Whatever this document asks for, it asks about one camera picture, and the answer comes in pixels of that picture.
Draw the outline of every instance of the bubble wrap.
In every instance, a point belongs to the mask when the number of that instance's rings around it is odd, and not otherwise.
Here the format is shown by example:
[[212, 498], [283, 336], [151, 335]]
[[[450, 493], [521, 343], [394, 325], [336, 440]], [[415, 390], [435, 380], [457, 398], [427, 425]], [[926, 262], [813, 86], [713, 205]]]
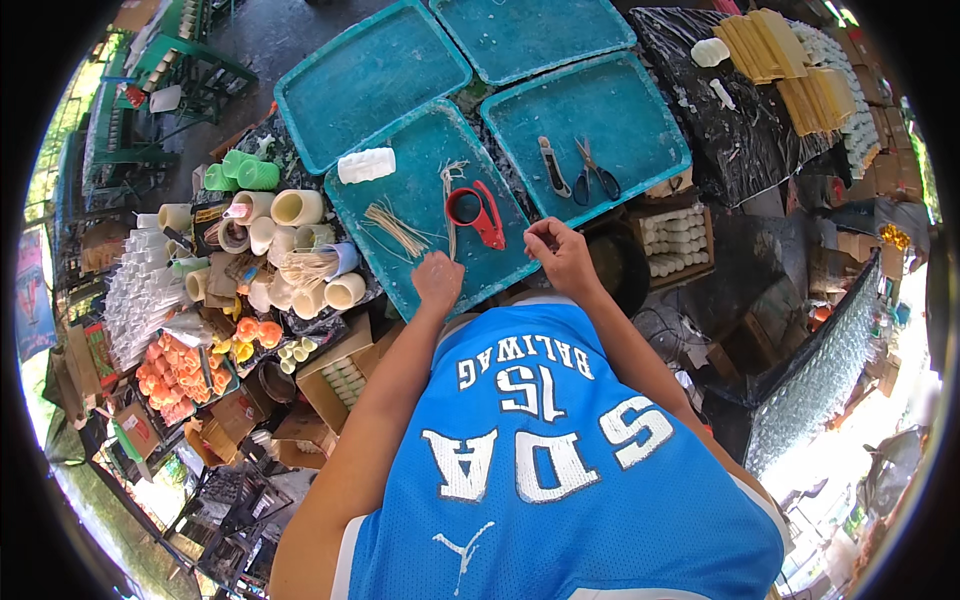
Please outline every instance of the bubble wrap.
[[780, 385], [756, 409], [754, 428], [744, 467], [759, 478], [781, 456], [798, 444], [809, 443], [824, 423], [843, 408], [872, 350], [880, 269], [874, 263], [856, 297], [836, 327], [806, 364]]

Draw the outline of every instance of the bundle of wicks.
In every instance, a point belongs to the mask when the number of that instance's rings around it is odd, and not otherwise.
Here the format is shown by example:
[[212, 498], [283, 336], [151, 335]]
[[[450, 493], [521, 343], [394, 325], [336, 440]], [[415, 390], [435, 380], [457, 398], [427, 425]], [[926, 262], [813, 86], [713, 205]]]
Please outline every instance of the bundle of wicks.
[[387, 198], [386, 204], [382, 202], [375, 202], [370, 206], [367, 206], [367, 210], [364, 211], [363, 214], [368, 220], [362, 221], [361, 225], [365, 225], [367, 227], [378, 227], [389, 233], [390, 236], [393, 237], [398, 244], [403, 247], [403, 251], [407, 254], [406, 257], [400, 256], [396, 252], [384, 246], [380, 240], [376, 239], [373, 234], [363, 229], [363, 227], [360, 227], [360, 230], [364, 231], [371, 238], [373, 238], [373, 241], [379, 244], [383, 250], [389, 252], [393, 256], [396, 256], [403, 262], [413, 264], [411, 259], [417, 258], [423, 254], [423, 251], [430, 247], [430, 240], [426, 239], [427, 235], [439, 237], [440, 239], [444, 239], [444, 237], [434, 233], [427, 233], [426, 231], [414, 229], [406, 223], [403, 223], [396, 217], [394, 214], [394, 208], [391, 204], [389, 204], [389, 202], [390, 199]]
[[340, 258], [335, 250], [293, 251], [284, 254], [280, 261], [280, 276], [294, 289], [305, 293], [335, 274], [339, 268]]
[[453, 222], [450, 221], [450, 218], [446, 216], [446, 199], [450, 196], [450, 192], [453, 191], [453, 180], [454, 178], [462, 179], [464, 177], [464, 167], [469, 165], [469, 162], [466, 160], [457, 160], [454, 163], [450, 163], [450, 159], [446, 160], [446, 166], [443, 163], [440, 165], [440, 179], [444, 182], [444, 218], [446, 219], [446, 237], [450, 240], [450, 260], [454, 260], [457, 256], [457, 226], [453, 225]]

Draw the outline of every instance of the poster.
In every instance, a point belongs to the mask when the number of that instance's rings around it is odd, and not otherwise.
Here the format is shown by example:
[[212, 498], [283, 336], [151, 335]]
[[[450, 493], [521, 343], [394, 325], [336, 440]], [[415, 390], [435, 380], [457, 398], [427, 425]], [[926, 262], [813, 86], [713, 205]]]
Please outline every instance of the poster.
[[13, 317], [20, 362], [57, 343], [54, 315], [50, 308], [47, 284], [43, 280], [41, 243], [39, 228], [25, 231], [20, 237]]

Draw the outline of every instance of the person's left arm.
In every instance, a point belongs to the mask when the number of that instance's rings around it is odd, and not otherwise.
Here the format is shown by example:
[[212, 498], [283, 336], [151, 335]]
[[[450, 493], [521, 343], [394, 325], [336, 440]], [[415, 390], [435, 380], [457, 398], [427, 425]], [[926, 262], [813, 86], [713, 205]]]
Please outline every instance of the person's left arm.
[[913, 260], [910, 261], [910, 273], [915, 272], [917, 269], [920, 269], [923, 265], [926, 264], [926, 261], [929, 260], [930, 255], [924, 251], [922, 248], [913, 249], [914, 256]]
[[270, 580], [277, 600], [329, 597], [347, 524], [383, 504], [387, 475], [429, 381], [437, 336], [460, 296], [464, 267], [432, 252], [411, 278], [420, 294], [417, 314], [377, 365], [336, 450], [280, 538]]

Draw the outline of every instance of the turquoise plastic tray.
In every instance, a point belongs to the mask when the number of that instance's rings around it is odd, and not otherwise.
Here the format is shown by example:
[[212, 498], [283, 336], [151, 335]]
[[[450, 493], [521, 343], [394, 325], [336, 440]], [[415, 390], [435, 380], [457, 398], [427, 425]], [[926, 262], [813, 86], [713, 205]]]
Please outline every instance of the turquoise plastic tray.
[[334, 37], [280, 78], [274, 97], [303, 166], [329, 169], [382, 128], [466, 85], [473, 72], [416, 0]]
[[430, 0], [430, 10], [493, 85], [636, 44], [607, 0]]
[[[585, 60], [494, 94], [480, 114], [544, 217], [576, 227], [690, 166], [690, 151], [639, 60], [616, 52]], [[537, 138], [550, 140], [572, 188], [584, 168], [574, 137], [589, 139], [598, 166], [620, 183], [609, 200], [590, 173], [592, 198], [579, 206], [553, 193]]]
[[[516, 205], [506, 181], [493, 166], [490, 155], [452, 102], [434, 100], [364, 145], [365, 148], [383, 146], [394, 149], [395, 173], [378, 180], [344, 184], [333, 169], [326, 175], [324, 190], [340, 221], [405, 321], [410, 321], [420, 306], [420, 297], [410, 281], [410, 272], [415, 265], [396, 258], [371, 239], [372, 234], [392, 252], [405, 255], [387, 233], [364, 226], [364, 230], [370, 233], [367, 234], [358, 225], [365, 220], [363, 213], [371, 203], [389, 198], [394, 213], [404, 223], [445, 238], [444, 191], [439, 167], [448, 159], [469, 161], [469, 166], [464, 169], [466, 178], [454, 180], [454, 188], [470, 187], [475, 180], [490, 188], [507, 238], [507, 248], [497, 251], [484, 246], [475, 229], [457, 228], [456, 260], [467, 271], [461, 296], [450, 316], [464, 312], [540, 267], [539, 262], [530, 260], [523, 253], [523, 231], [530, 225], [527, 218]], [[429, 252], [447, 252], [446, 239], [430, 239], [433, 244]]]

